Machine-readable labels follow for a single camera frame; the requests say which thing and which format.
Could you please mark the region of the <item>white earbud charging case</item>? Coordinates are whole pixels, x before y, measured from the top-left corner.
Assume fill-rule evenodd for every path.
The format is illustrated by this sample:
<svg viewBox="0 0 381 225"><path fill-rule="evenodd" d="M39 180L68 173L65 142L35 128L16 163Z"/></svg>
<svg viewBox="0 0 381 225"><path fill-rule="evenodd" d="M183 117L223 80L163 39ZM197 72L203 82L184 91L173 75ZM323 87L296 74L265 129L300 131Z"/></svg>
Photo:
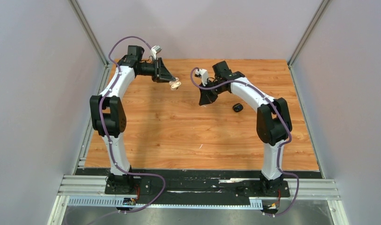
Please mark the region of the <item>white earbud charging case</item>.
<svg viewBox="0 0 381 225"><path fill-rule="evenodd" d="M180 81L172 81L169 82L169 85L171 90L177 90L182 85L182 83Z"/></svg>

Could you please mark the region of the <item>black earbud charging case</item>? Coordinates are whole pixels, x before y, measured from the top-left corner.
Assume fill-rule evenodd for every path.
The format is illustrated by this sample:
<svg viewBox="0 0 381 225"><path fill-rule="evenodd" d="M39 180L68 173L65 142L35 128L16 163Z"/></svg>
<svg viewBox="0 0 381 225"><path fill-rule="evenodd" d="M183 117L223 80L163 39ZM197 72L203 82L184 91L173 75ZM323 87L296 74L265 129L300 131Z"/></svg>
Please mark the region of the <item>black earbud charging case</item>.
<svg viewBox="0 0 381 225"><path fill-rule="evenodd" d="M242 111L244 109L243 105L241 103L234 104L232 106L232 110L236 113Z"/></svg>

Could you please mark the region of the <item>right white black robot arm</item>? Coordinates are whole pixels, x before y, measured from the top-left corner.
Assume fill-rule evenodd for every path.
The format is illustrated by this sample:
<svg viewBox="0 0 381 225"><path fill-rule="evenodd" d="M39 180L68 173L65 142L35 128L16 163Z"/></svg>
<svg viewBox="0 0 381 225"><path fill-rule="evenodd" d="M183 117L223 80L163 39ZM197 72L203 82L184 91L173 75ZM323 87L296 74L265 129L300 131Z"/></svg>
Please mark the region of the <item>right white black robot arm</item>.
<svg viewBox="0 0 381 225"><path fill-rule="evenodd" d="M256 112L256 132L264 144L264 161L261 170L260 191L274 194L283 181L282 153L284 145L291 142L292 123L288 103L284 98L267 95L240 71L233 72L225 61L213 65L214 77L208 71L194 68L191 78L201 79L199 105L216 101L219 94L229 92L241 98Z"/></svg>

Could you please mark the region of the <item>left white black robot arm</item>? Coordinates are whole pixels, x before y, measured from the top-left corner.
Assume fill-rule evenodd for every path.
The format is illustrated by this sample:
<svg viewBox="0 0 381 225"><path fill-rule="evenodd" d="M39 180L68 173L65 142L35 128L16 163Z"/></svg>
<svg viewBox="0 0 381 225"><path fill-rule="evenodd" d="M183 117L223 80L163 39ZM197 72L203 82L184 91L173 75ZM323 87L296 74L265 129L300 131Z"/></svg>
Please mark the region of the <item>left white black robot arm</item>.
<svg viewBox="0 0 381 225"><path fill-rule="evenodd" d="M168 83L172 90L181 86L179 78L171 75L161 57L160 47L151 49L152 60L143 59L144 48L129 45L127 54L116 65L113 78L98 95L90 97L92 127L104 141L110 160L107 176L107 194L129 194L135 189L134 176L124 146L127 118L121 98L138 75L150 76L153 82Z"/></svg>

